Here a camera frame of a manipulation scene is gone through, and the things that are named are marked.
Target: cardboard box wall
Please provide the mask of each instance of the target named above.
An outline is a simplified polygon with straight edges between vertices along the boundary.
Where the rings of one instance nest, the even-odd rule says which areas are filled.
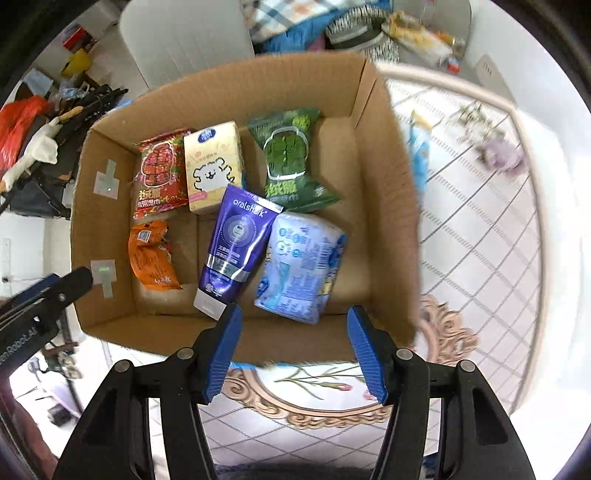
[[[399,345],[413,338],[418,316],[418,208],[413,178],[389,96],[373,65],[357,54],[264,56],[217,67],[165,85],[97,122],[80,158],[72,216],[72,267],[114,260],[113,297],[101,285],[75,304],[82,329],[109,342],[164,355],[191,345],[214,321],[193,307],[199,272],[215,218],[187,207],[169,221],[173,265],[183,290],[152,292],[135,279],[127,243],[135,209],[134,144],[178,128],[195,130],[234,120],[241,128],[248,189],[263,194],[264,154],[245,128],[249,119],[304,106],[319,121],[308,167],[342,200],[318,215],[349,236],[333,293],[318,325],[256,308],[261,272],[238,303],[242,336],[234,360],[321,362],[352,360],[346,312],[362,304]],[[117,199],[93,192],[97,172],[116,162]]]

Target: tube cap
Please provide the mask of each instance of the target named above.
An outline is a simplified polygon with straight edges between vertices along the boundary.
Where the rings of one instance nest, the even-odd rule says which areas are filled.
[[[225,303],[210,297],[203,290],[199,289],[197,289],[193,306],[197,310],[201,310],[206,315],[209,315],[214,320],[219,320],[223,311],[226,309]]]

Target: metal pivot bolt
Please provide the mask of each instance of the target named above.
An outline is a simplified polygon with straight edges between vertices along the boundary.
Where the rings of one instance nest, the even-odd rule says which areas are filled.
[[[396,356],[400,360],[410,360],[413,357],[413,353],[408,348],[399,348],[396,350]]]
[[[129,362],[127,360],[119,360],[115,364],[115,370],[118,371],[119,373],[127,372],[128,369],[129,369]]]
[[[464,370],[464,372],[473,372],[476,369],[476,365],[469,360],[462,360],[460,362],[460,368]]]
[[[189,347],[181,348],[178,353],[177,357],[181,360],[189,360],[193,356],[193,349]]]

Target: cartoon dog illustration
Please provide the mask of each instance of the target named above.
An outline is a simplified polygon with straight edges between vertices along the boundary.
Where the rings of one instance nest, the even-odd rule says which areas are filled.
[[[193,185],[201,192],[212,192],[233,183],[235,177],[231,175],[232,167],[226,165],[223,158],[216,158],[214,161],[195,168],[193,172],[195,182]]]

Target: green stem print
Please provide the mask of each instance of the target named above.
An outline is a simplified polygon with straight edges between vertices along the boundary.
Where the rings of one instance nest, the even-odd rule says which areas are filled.
[[[329,369],[325,370],[325,372],[321,373],[320,375],[311,375],[303,367],[297,367],[295,369],[295,372],[293,372],[291,375],[289,375],[285,378],[280,378],[279,380],[275,380],[275,383],[281,383],[281,382],[292,383],[292,384],[297,385],[298,387],[302,388],[303,390],[305,390],[312,397],[317,398],[318,400],[324,400],[323,398],[319,397],[314,392],[312,392],[310,387],[314,386],[314,387],[332,388],[334,390],[341,390],[343,392],[353,390],[353,385],[339,381],[342,378],[354,378],[355,380],[360,381],[361,383],[363,383],[365,385],[365,379],[364,379],[363,375],[346,373],[346,372],[349,372],[350,370],[353,370],[355,368],[359,368],[359,367],[357,365],[354,365],[352,367],[343,368],[343,369],[339,369],[339,367],[330,367]],[[333,379],[336,381],[335,382],[324,381],[324,379],[327,379],[327,378]]]

